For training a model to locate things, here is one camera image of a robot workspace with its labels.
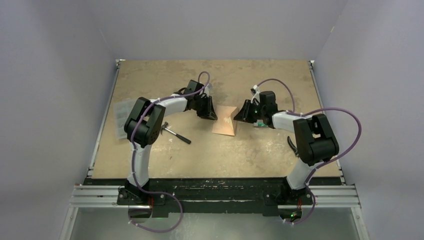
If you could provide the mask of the green white glue stick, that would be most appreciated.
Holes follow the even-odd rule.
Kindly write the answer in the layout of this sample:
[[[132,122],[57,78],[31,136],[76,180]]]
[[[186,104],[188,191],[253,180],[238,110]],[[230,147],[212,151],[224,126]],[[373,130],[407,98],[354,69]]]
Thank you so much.
[[[264,124],[263,122],[259,122],[259,121],[255,122],[255,123],[253,124],[253,126],[254,126],[255,128],[267,128],[267,127],[268,127],[266,124]]]

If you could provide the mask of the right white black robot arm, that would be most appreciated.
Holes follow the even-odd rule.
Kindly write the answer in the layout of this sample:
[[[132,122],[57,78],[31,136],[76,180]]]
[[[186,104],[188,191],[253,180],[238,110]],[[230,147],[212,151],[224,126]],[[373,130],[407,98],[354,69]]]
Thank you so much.
[[[294,133],[299,160],[286,177],[287,186],[280,196],[288,204],[300,198],[300,190],[306,187],[308,176],[320,163],[330,161],[339,153],[339,144],[327,117],[320,113],[298,116],[278,109],[273,91],[262,91],[253,100],[245,100],[235,121],[254,124],[262,121],[271,129]]]

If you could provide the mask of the brown envelope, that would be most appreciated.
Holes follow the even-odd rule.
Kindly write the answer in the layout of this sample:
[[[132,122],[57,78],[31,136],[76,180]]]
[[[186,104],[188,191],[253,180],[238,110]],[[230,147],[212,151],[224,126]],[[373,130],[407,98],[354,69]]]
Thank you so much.
[[[238,108],[236,106],[218,105],[215,113],[217,120],[214,122],[211,132],[234,137],[237,129],[237,121],[234,120],[234,117],[238,113]]]

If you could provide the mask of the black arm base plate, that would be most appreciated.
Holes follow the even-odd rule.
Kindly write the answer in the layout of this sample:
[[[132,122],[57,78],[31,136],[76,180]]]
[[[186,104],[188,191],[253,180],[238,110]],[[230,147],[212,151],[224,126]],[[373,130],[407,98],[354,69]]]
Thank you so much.
[[[183,212],[299,219],[312,203],[311,193],[291,190],[285,177],[151,178],[142,190],[126,181],[117,197],[118,205],[144,206],[154,218]]]

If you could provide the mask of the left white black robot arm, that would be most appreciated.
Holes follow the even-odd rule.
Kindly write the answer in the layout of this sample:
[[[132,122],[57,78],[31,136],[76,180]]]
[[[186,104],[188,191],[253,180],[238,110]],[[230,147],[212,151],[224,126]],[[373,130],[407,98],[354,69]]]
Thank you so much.
[[[216,121],[218,117],[209,90],[209,82],[190,80],[182,92],[158,99],[139,97],[135,101],[124,125],[132,151],[130,173],[124,188],[136,204],[142,205],[149,199],[150,153],[162,131],[164,117],[193,110],[201,119]]]

